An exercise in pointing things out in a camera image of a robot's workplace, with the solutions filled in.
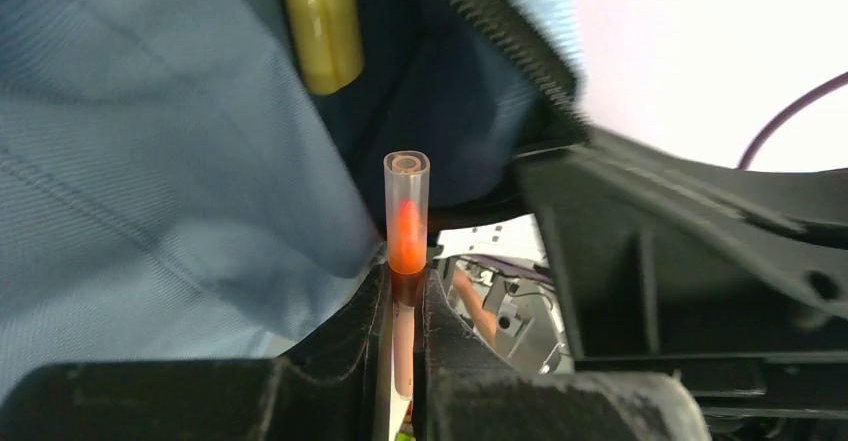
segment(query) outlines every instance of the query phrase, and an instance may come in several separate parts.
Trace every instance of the yellow liquid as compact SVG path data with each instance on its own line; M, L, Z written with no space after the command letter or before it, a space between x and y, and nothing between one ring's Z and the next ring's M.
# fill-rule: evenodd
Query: yellow liquid
M306 87L331 94L362 72L356 0L286 0Z

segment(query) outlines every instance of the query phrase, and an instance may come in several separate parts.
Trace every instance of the white wall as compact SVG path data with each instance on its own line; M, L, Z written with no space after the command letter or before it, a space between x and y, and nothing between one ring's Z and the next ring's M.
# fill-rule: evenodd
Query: white wall
M577 0L596 123L734 166L777 112L848 71L848 0ZM848 88L792 118L753 169L848 166Z

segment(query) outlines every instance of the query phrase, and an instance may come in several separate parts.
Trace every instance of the orange liquid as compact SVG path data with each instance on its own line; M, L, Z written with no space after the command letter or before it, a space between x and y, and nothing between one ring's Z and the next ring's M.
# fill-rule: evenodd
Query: orange liquid
M398 206L389 239L389 266L400 274L416 274L427 263L427 227L411 200Z

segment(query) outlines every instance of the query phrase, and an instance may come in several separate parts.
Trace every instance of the light blue fabric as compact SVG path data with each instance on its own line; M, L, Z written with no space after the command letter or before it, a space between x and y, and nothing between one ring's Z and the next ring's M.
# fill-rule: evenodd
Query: light blue fabric
M569 0L516 1L576 55ZM382 174L354 183L354 134L322 123L278 10L0 0L0 399L51 362L259 356L356 289L379 244L357 184L379 198ZM479 49L506 80L482 148L502 165L536 95Z

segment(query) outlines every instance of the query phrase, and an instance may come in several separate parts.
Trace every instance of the black zipper teeth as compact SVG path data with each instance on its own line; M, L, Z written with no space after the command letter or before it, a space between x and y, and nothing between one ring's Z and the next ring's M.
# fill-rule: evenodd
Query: black zipper teeth
M588 129L574 109L577 78L556 50L508 0L444 0L505 54L566 118L570 136L588 140Z

